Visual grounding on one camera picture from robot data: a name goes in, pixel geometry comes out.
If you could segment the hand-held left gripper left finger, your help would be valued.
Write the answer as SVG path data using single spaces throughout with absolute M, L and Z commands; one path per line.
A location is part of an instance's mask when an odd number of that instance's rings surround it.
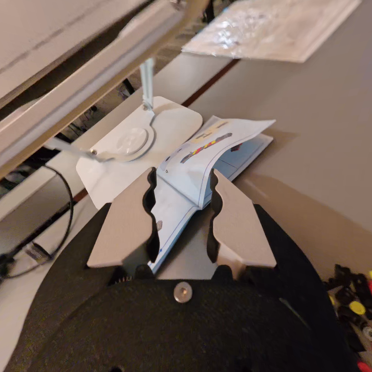
M 150 167 L 111 203 L 87 261 L 90 268 L 136 268 L 155 263 L 160 251 L 156 218 L 156 168 Z

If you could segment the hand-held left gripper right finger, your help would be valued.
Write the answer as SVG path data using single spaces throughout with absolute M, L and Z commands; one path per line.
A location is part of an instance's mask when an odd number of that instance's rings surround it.
M 232 272 L 243 272 L 246 267 L 274 268 L 277 262 L 251 199 L 216 169 L 211 170 L 210 187 L 210 261 Z

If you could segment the lego instruction booklet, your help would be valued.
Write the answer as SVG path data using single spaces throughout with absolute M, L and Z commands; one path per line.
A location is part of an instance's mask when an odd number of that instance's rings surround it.
M 148 263 L 153 273 L 159 270 L 193 214 L 210 203 L 211 170 L 216 169 L 233 181 L 273 141 L 273 137 L 262 132 L 275 122 L 212 116 L 159 165 L 156 204 L 151 212 L 156 219 L 160 248 L 156 261 Z

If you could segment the pile of lego pieces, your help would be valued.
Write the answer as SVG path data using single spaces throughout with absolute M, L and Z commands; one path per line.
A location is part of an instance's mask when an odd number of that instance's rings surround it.
M 359 371 L 372 371 L 372 272 L 367 275 L 338 263 L 333 276 L 323 281 Z

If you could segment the white document stand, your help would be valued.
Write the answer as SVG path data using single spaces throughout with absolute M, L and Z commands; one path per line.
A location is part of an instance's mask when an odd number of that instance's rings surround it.
M 96 56 L 36 100 L 18 116 L 1 122 L 1 178 L 43 145 L 78 157 L 76 170 L 97 209 L 110 203 L 144 170 L 158 166 L 202 125 L 200 114 L 163 97 L 154 97 L 152 58 L 209 1 L 141 1 L 140 11 Z M 53 137 L 140 67 L 138 107 L 100 139 L 78 148 Z

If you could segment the clear plastic bag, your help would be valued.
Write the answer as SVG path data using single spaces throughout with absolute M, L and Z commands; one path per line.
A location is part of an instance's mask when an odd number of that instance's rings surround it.
M 304 63 L 361 3 L 358 0 L 236 1 L 185 44 L 182 52 Z

